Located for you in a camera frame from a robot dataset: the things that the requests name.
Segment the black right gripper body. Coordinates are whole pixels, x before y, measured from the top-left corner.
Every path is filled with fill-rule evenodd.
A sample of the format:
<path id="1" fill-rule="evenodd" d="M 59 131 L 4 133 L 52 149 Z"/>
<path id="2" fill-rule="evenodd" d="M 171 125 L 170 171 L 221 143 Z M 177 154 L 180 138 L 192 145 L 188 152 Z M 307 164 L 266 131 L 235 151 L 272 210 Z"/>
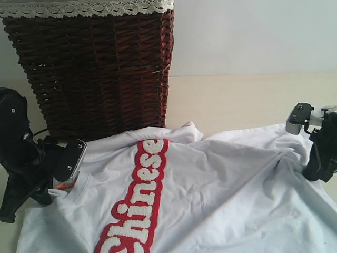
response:
<path id="1" fill-rule="evenodd" d="M 307 171 L 336 171 L 336 110 L 321 110 L 319 121 L 309 134 L 313 142 Z"/>

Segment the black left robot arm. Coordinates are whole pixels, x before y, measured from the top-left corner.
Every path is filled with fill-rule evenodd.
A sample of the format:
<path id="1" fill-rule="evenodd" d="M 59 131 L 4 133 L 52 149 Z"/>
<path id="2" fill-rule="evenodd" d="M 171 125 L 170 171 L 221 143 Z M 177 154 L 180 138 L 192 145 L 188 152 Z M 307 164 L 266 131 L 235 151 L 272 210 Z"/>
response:
<path id="1" fill-rule="evenodd" d="M 34 139 L 27 99 L 13 89 L 1 88 L 1 165 L 8 173 L 1 222 L 14 223 L 16 211 L 28 198 L 51 204 L 47 190 L 62 153 L 57 138 Z"/>

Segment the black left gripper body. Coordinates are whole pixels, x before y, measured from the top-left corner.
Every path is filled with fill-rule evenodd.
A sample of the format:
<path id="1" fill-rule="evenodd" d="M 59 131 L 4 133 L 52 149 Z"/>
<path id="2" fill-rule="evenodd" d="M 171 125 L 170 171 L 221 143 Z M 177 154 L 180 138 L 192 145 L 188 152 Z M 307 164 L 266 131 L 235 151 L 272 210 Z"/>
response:
<path id="1" fill-rule="evenodd" d="M 8 173 L 4 197 L 14 197 L 15 187 L 31 190 L 41 181 L 53 188 L 54 172 L 64 149 L 52 137 L 38 141 L 1 138 L 1 165 Z"/>

